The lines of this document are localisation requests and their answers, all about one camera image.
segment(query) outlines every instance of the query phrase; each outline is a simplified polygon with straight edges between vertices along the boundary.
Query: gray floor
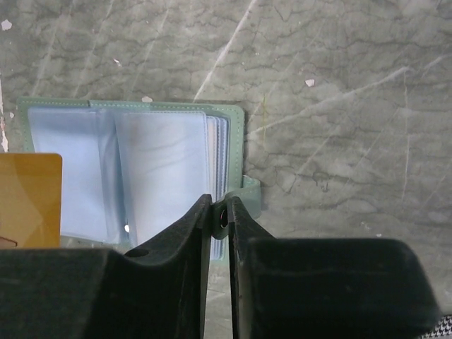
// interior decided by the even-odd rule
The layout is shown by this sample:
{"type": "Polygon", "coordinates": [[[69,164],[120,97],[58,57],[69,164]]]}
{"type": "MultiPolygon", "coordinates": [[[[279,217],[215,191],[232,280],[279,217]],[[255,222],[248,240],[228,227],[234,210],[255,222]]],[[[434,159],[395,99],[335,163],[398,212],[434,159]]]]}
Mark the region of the gray floor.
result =
{"type": "MultiPolygon", "coordinates": [[[[452,311],[451,0],[0,0],[5,20],[11,151],[20,95],[237,103],[264,227],[403,239],[452,311]]],[[[207,338],[231,337],[228,279],[207,338]]]]}

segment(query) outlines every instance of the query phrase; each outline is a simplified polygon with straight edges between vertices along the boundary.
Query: green wallet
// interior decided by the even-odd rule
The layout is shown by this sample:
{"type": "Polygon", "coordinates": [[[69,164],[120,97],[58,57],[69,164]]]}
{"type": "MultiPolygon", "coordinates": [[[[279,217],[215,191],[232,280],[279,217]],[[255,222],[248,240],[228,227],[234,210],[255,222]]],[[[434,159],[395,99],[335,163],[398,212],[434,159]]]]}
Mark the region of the green wallet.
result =
{"type": "MultiPolygon", "coordinates": [[[[62,236],[138,246],[201,194],[238,196],[260,214],[260,183],[242,175],[238,106],[22,97],[18,108],[24,151],[63,157],[62,236]]],[[[224,255],[215,240],[211,258],[224,255]]]]}

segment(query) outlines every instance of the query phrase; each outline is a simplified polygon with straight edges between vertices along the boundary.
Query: brown card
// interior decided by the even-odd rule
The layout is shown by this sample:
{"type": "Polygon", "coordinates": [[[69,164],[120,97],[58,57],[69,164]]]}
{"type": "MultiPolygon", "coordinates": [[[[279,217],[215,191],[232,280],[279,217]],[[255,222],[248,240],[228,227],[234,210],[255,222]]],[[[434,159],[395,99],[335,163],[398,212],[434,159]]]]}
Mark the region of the brown card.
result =
{"type": "Polygon", "coordinates": [[[0,249],[59,246],[62,159],[0,154],[0,249]]]}

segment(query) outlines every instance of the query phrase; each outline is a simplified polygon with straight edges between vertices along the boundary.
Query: marble surface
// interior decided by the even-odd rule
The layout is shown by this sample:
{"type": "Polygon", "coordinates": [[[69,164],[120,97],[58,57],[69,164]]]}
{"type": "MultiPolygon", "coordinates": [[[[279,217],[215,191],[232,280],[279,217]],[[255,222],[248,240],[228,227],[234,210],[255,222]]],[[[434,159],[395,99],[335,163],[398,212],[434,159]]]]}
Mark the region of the marble surface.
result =
{"type": "MultiPolygon", "coordinates": [[[[10,151],[21,95],[235,103],[265,228],[402,239],[452,311],[451,0],[0,0],[5,20],[10,151]]],[[[231,336],[228,284],[213,266],[207,338],[231,336]]]]}

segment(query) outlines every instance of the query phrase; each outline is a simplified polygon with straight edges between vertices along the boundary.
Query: open wallet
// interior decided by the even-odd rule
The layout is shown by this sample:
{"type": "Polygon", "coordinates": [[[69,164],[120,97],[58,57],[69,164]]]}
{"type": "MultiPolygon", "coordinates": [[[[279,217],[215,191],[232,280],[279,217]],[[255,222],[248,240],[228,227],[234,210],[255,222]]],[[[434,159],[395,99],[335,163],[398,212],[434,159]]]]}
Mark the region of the open wallet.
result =
{"type": "MultiPolygon", "coordinates": [[[[260,213],[259,181],[242,176],[238,106],[23,97],[18,108],[24,151],[63,158],[62,236],[135,247],[203,194],[260,213]]],[[[225,249],[214,240],[210,258],[225,249]]]]}

